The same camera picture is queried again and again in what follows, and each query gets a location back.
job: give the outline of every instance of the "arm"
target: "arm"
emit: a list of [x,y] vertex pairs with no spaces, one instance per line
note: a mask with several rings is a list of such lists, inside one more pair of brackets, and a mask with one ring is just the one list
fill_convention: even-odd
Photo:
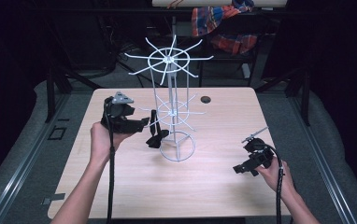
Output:
[[[115,150],[132,134],[114,133]],[[51,223],[86,223],[103,170],[109,161],[108,130],[96,122],[91,128],[91,158],[81,179]]]
[[[274,191],[278,184],[278,159],[274,157],[272,164],[268,169],[259,166],[255,169],[264,178],[266,184]],[[281,185],[281,199],[289,209],[295,223],[319,223],[307,208],[302,197],[294,188],[292,174],[287,162],[283,161],[283,170],[285,176]]]

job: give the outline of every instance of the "colorful cloth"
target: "colorful cloth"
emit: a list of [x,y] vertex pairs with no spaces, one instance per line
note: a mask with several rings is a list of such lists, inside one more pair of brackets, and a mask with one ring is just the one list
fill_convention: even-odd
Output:
[[[207,35],[216,29],[222,20],[242,12],[250,12],[253,7],[252,0],[233,0],[231,6],[196,7],[192,16],[193,36]],[[255,35],[215,35],[211,43],[215,48],[238,54],[254,47],[254,40],[257,40]]]

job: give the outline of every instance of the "black chair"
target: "black chair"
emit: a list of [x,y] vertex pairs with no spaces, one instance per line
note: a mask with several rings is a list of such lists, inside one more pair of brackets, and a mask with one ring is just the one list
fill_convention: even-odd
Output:
[[[259,51],[259,45],[267,32],[271,21],[263,15],[258,14],[239,14],[231,18],[221,21],[221,24],[213,30],[211,33],[202,36],[203,44],[201,49],[201,57],[214,56],[212,59],[207,61],[200,61],[199,66],[199,87],[202,87],[203,79],[240,79],[246,80],[245,74],[243,77],[207,77],[204,76],[204,66],[206,63],[237,63],[237,69],[242,68],[242,64],[250,64],[250,77],[248,80],[248,85],[250,86],[252,75],[254,72],[254,67],[257,62],[257,56]],[[247,51],[246,54],[233,55],[230,52],[226,52],[221,49],[214,49],[210,43],[210,39],[214,35],[224,34],[224,35],[257,35],[257,41],[255,46]]]

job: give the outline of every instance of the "chair backrest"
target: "chair backrest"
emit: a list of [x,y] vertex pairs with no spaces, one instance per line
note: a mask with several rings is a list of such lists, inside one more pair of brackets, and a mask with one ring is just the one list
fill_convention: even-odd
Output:
[[262,35],[266,32],[271,21],[259,14],[239,14],[221,21],[220,25],[211,33],[226,35]]

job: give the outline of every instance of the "hand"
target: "hand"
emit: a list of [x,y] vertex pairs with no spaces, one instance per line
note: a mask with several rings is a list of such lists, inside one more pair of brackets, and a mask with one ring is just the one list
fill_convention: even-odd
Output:
[[[114,133],[113,145],[118,150],[121,142],[132,136],[133,133]],[[91,128],[91,163],[106,165],[109,161],[110,139],[108,130],[100,123],[96,122]]]
[[[292,174],[290,173],[290,168],[287,165],[286,161],[282,161],[283,164],[283,182],[281,185],[282,188],[282,197],[283,194],[293,190],[294,189],[294,184],[293,184],[293,178],[292,178]],[[263,166],[259,166],[257,168],[255,168],[255,170],[260,173],[266,184],[269,186],[269,188],[271,188],[274,191],[277,191],[277,185],[278,185],[278,158],[274,157],[271,163],[271,166],[268,167],[267,169],[264,168]]]

